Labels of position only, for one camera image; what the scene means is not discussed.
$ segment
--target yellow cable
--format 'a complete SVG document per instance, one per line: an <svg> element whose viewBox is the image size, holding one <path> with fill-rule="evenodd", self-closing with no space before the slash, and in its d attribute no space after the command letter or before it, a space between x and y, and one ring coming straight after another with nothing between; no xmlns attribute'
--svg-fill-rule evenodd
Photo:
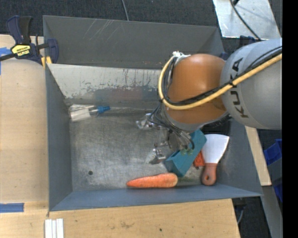
<svg viewBox="0 0 298 238"><path fill-rule="evenodd" d="M279 54L276 57L273 57L272 59L264 62L263 64L259 65L258 67L254 68L253 70L249 71L248 73L244 74L243 76L240 76L239 78L233 80L232 84L233 85L237 85L241 82L243 82L244 80L248 79L249 77L253 76L254 74L262 71L263 69L267 68L268 66L272 65L273 63L278 62L279 60L282 59L283 54ZM174 56L172 56L170 58L170 60L164 65L164 67L162 68L160 77L159 77L159 81L158 81L158 93L160 98L162 99L162 102L169 108L173 109L173 110L186 110L186 109L191 109L191 108L195 108L197 106L203 105L206 102L209 102L213 99L215 99L216 97L218 97L219 95L225 93L226 91L228 91L230 88L232 88L232 85L226 85L225 87L223 87L222 89L218 90L217 92L211 94L210 96L205 97L204 99L201 99L199 101L196 101L194 103L190 103L187 105L183 105L183 106L175 106L171 103L169 103L167 100L164 99L163 97L163 93L162 93L162 78L163 75L165 73L165 71L167 70L167 67L169 66L170 62L172 61L172 59L174 58Z"/></svg>

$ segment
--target dirty stain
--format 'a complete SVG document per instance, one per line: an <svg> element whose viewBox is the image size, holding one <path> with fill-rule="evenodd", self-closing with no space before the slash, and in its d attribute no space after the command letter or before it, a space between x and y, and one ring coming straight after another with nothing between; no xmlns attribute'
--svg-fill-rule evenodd
<svg viewBox="0 0 298 238"><path fill-rule="evenodd" d="M121 227L122 227L122 228L126 228L126 229L128 229L128 228L131 228L135 223L132 223L132 224L130 224L130 225L127 225L126 222L121 221L120 224L121 224Z"/></svg>

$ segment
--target carrot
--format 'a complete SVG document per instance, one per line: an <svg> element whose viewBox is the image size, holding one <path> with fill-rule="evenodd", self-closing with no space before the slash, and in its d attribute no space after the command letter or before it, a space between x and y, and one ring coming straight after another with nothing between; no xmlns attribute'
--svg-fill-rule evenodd
<svg viewBox="0 0 298 238"><path fill-rule="evenodd" d="M155 176L140 177L126 183L134 188L171 188L178 183L178 176L174 173L164 173Z"/></svg>
<svg viewBox="0 0 298 238"><path fill-rule="evenodd" d="M196 168L205 166L202 150L198 153L197 157L195 158L193 166Z"/></svg>

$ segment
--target wooden table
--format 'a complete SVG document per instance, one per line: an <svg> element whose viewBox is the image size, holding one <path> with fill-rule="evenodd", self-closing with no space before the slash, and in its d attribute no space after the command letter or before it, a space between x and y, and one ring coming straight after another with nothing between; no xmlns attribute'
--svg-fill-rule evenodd
<svg viewBox="0 0 298 238"><path fill-rule="evenodd" d="M0 35L0 47L13 44ZM44 80L35 62L2 62L0 203L24 202L24 212L0 214L0 238L42 238L44 221L56 218L63 218L66 238L240 237L231 199L49 212Z"/></svg>

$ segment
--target teal object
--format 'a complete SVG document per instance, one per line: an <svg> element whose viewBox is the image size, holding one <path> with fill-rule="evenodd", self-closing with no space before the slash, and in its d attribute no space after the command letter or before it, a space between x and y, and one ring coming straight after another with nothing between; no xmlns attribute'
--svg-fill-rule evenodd
<svg viewBox="0 0 298 238"><path fill-rule="evenodd" d="M178 177L185 176L207 141L206 137L199 129L192 132L190 136L195 146L193 150L190 150L188 153L177 151L164 161L168 171L175 173Z"/></svg>

